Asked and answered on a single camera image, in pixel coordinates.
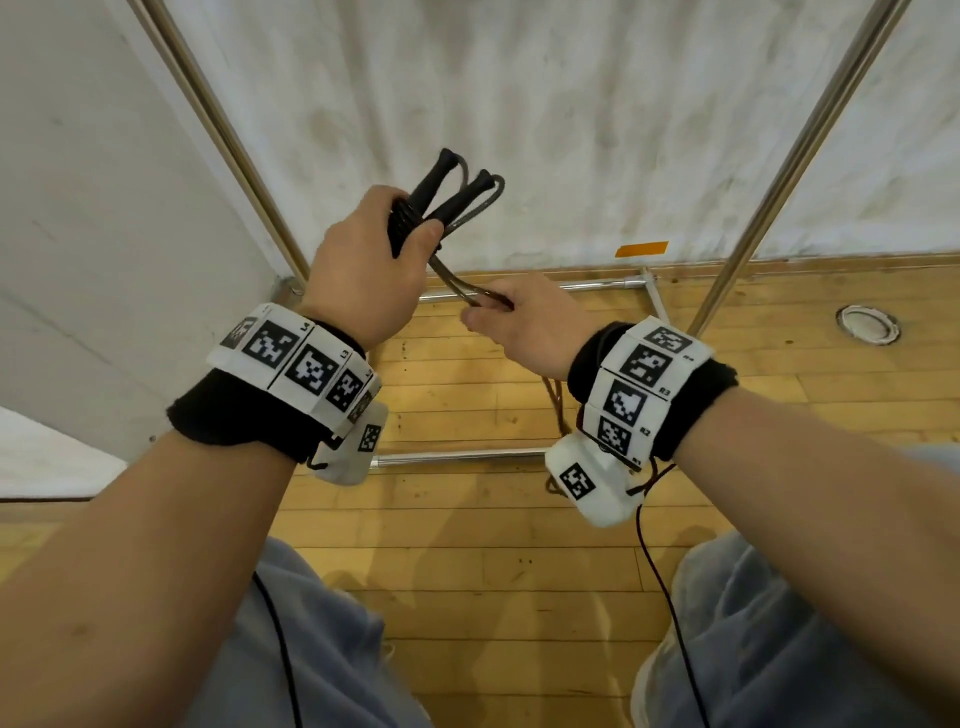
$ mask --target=orange sticker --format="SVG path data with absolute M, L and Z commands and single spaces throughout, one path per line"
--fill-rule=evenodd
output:
M 663 255 L 666 253 L 668 240 L 659 243 L 635 243 L 635 245 L 621 245 L 616 249 L 613 257 L 634 257 L 635 255 Z

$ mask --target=metal bar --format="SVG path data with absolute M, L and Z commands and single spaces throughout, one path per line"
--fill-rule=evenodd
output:
M 374 455 L 371 468 L 389 468 L 415 463 L 442 463 L 450 460 L 506 460 L 515 457 L 543 457 L 547 448 L 504 448 L 451 450 L 450 452 L 396 452 Z
M 647 281 L 644 276 L 627 276 L 622 279 L 598 279 L 598 280 L 559 280 L 557 284 L 570 293 L 582 293 L 584 291 L 607 291 L 607 290 L 630 290 L 633 288 L 643 288 Z M 420 303 L 439 303 L 440 301 L 456 301 L 459 298 L 447 288 L 431 288 L 422 296 Z
M 777 215 L 780 214 L 790 193 L 797 186 L 807 165 L 816 156 L 820 145 L 827 138 L 833 124 L 840 117 L 909 4 L 910 0 L 876 0 L 870 8 L 850 48 L 833 72 L 827 88 L 824 89 L 820 100 L 817 101 L 817 105 L 794 142 L 793 148 L 763 196 L 760 206 L 743 234 L 740 235 L 733 253 L 707 293 L 697 315 L 694 316 L 688 330 L 693 336 L 700 335 L 727 298 L 736 279 L 743 272 L 774 220 L 777 219 Z
M 163 0 L 127 0 L 144 31 L 163 58 L 177 85 L 197 114 L 233 177 L 250 200 L 274 244 L 283 254 L 300 286 L 310 265 L 287 227 L 267 185 L 260 177 L 199 65 L 187 48 Z
M 663 299 L 660 297 L 660 291 L 657 289 L 657 277 L 649 268 L 643 269 L 643 280 L 646 284 L 647 295 L 650 296 L 650 303 L 654 305 L 657 312 L 657 318 L 665 324 L 670 323 L 670 314 L 666 312 L 666 306 L 663 305 Z

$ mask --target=wooden baseboard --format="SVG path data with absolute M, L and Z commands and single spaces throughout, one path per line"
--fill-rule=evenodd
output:
M 658 278 L 695 279 L 713 278 L 724 266 L 723 260 L 705 263 L 677 263 L 673 265 L 652 265 L 650 269 Z M 773 276 L 802 273 L 854 273 L 859 271 L 887 271 L 903 268 L 940 268 L 960 265 L 960 253 L 928 253 L 920 255 L 838 255 L 831 257 L 779 258 L 776 260 L 753 260 L 747 264 L 744 277 Z M 598 268 L 551 268 L 543 270 L 553 280 L 593 280 L 613 279 L 635 276 L 641 266 L 615 265 Z M 526 271 L 477 271 L 460 274 L 461 278 L 472 283 L 508 276 L 519 276 Z M 436 276 L 431 275 L 427 286 L 431 288 L 443 285 Z

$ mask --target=black cable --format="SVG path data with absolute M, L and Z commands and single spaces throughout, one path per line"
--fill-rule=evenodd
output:
M 662 473 L 655 474 L 650 478 L 650 482 L 646 485 L 646 491 L 644 495 L 650 492 L 650 489 L 657 484 L 657 481 L 660 480 L 664 475 L 676 468 L 676 465 L 669 465 L 663 469 Z M 650 565 L 650 569 L 653 571 L 654 576 L 657 577 L 657 583 L 660 584 L 660 589 L 663 591 L 663 595 L 666 597 L 666 605 L 670 609 L 670 617 L 673 619 L 673 626 L 677 631 L 677 644 L 680 646 L 680 653 L 684 656 L 684 665 L 686 666 L 686 676 L 690 679 L 690 688 L 693 689 L 693 697 L 697 701 L 697 709 L 700 711 L 700 719 L 704 722 L 706 728 L 710 728 L 710 721 L 707 718 L 707 705 L 704 703 L 704 698 L 700 695 L 700 687 L 697 685 L 697 679 L 693 675 L 693 665 L 690 663 L 690 656 L 686 653 L 686 644 L 684 644 L 684 634 L 680 631 L 680 622 L 677 620 L 677 610 L 673 608 L 673 600 L 670 598 L 670 593 L 666 589 L 666 585 L 663 583 L 663 579 L 660 577 L 660 572 L 657 571 L 657 567 L 654 564 L 653 558 L 650 556 L 650 551 L 647 550 L 647 545 L 643 542 L 643 534 L 640 532 L 640 509 L 643 507 L 643 503 L 640 503 L 636 507 L 636 537 L 640 541 L 640 548 L 643 549 L 643 555 L 647 557 L 647 563 Z
M 297 700 L 297 686 L 294 684 L 294 668 L 290 663 L 290 653 L 287 651 L 287 641 L 283 636 L 283 627 L 280 626 L 280 617 L 276 615 L 274 601 L 270 599 L 270 593 L 260 579 L 260 574 L 253 572 L 253 583 L 263 595 L 263 601 L 267 605 L 267 611 L 270 612 L 270 619 L 274 621 L 276 630 L 276 640 L 280 643 L 280 661 L 283 663 L 283 672 L 287 676 L 287 688 L 290 691 L 290 708 L 294 712 L 294 725 L 296 728 L 303 728 L 303 718 L 300 717 L 300 702 Z

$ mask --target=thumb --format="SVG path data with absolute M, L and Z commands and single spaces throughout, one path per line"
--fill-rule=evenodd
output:
M 460 312 L 460 320 L 469 330 L 492 339 L 497 344 L 506 344 L 514 328 L 513 312 L 495 308 L 471 306 Z
M 411 266 L 418 271 L 426 268 L 426 262 L 440 245 L 440 238 L 444 234 L 444 224 L 440 220 L 427 220 L 410 233 L 403 250 L 400 251 L 400 262 Z

